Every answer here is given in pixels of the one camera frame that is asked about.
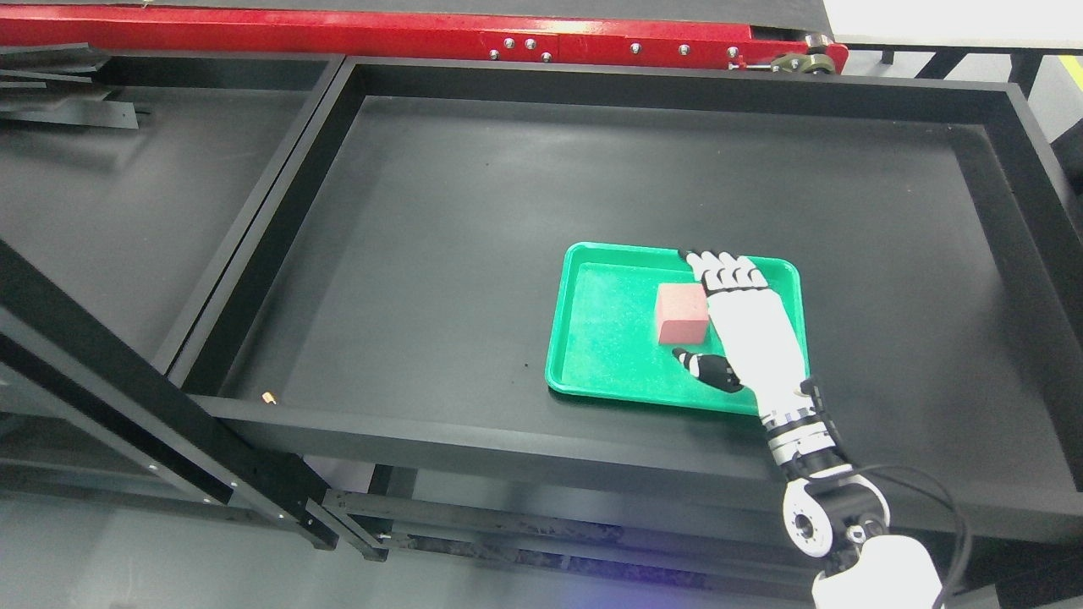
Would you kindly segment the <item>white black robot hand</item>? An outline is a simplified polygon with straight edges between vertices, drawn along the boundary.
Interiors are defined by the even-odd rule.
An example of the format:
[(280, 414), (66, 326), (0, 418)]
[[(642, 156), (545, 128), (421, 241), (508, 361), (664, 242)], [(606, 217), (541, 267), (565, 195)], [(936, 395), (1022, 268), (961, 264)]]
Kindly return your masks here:
[(801, 388), (807, 366), (788, 312), (761, 270), (745, 255), (681, 250), (701, 289), (723, 354), (674, 349), (673, 357), (697, 381), (716, 389), (751, 390), (768, 428), (803, 419), (812, 398)]

